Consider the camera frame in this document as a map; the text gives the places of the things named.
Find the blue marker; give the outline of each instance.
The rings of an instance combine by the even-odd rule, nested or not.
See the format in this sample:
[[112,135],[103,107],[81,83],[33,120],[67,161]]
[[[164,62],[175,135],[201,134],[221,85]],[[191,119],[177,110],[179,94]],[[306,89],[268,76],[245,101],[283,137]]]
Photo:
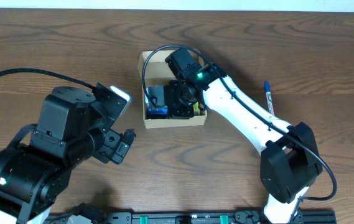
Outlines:
[[268,81],[265,82],[264,86],[265,86],[266,102],[268,104],[268,111],[272,115],[275,115],[274,107],[272,106],[271,86],[269,86],[269,82]]

